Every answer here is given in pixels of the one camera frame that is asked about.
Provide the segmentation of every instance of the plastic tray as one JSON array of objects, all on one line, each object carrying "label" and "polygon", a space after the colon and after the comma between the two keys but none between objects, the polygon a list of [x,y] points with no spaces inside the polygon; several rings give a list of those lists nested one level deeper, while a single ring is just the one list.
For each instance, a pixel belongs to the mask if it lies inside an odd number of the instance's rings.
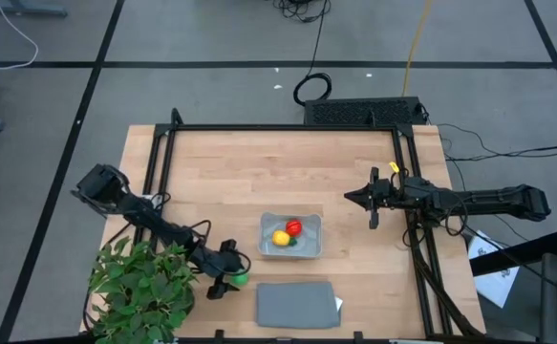
[{"label": "plastic tray", "polygon": [[[279,247],[271,242],[276,230],[285,230],[289,220],[299,220],[302,233],[293,247]],[[322,251],[322,221],[320,216],[275,215],[263,213],[259,226],[259,251],[266,257],[285,257],[311,259],[320,256]]]}]

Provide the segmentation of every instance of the gray towel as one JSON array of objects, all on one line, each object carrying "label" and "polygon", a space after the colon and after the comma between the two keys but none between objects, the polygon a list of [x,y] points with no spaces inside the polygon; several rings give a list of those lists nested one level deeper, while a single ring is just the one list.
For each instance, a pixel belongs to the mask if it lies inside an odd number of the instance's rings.
[{"label": "gray towel", "polygon": [[260,283],[257,325],[272,328],[328,329],[340,325],[330,282]]}]

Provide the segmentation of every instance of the potted plant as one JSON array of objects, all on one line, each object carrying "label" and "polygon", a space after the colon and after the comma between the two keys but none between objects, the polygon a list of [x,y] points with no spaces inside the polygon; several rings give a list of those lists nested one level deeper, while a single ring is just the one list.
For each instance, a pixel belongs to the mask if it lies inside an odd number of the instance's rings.
[{"label": "potted plant", "polygon": [[93,305],[99,314],[94,333],[97,343],[165,343],[193,309],[191,282],[195,278],[184,258],[184,249],[173,245],[161,253],[148,242],[123,254],[129,238],[114,249],[107,245],[98,254],[90,292],[99,293],[103,305]]}]

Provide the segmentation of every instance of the wooden table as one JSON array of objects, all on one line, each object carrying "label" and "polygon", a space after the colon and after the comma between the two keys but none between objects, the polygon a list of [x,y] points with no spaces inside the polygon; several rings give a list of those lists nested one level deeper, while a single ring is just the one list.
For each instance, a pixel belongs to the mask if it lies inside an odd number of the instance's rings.
[{"label": "wooden table", "polygon": [[[153,126],[131,126],[120,170],[132,191],[140,194]],[[422,176],[450,187],[437,127],[416,126],[415,138]],[[407,145],[403,154],[409,161]],[[178,224],[212,221],[208,246],[218,249],[227,238],[252,260],[250,282],[221,300],[205,298],[211,279],[195,286],[196,305],[177,336],[227,337],[353,337],[423,338],[412,256],[401,242],[404,212],[381,209],[380,226],[368,229],[369,213],[344,199],[369,180],[377,166],[380,176],[392,173],[395,152],[390,133],[323,131],[181,131],[171,165],[167,191],[172,200],[163,216]],[[159,183],[162,155],[154,185]],[[316,260],[264,259],[257,249],[263,212],[318,214],[323,219],[323,252]],[[124,224],[107,221],[102,244]],[[484,332],[478,296],[462,238],[435,230],[446,290],[471,323]],[[133,236],[133,229],[125,235]],[[327,330],[261,328],[255,323],[255,286],[260,282],[330,281],[344,300],[342,323]],[[435,332],[440,333],[437,299],[429,289]],[[92,300],[100,303],[96,296]]]}]

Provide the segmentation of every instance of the yellow cable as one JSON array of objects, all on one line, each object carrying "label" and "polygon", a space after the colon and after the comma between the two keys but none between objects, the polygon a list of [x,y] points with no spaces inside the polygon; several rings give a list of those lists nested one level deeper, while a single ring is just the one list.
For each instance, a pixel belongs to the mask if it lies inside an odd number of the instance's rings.
[{"label": "yellow cable", "polygon": [[405,65],[405,77],[403,78],[403,91],[401,91],[401,96],[405,97],[405,93],[408,90],[408,78],[410,77],[410,64],[412,63],[412,57],[414,56],[414,50],[418,45],[420,40],[420,35],[422,34],[422,28],[424,27],[424,21],[427,19],[429,10],[431,9],[431,4],[433,0],[424,1],[424,10],[422,11],[422,16],[418,22],[418,28],[416,29],[416,35],[414,36],[414,41],[412,42],[412,48],[410,48],[410,54],[408,55],[408,63]]}]

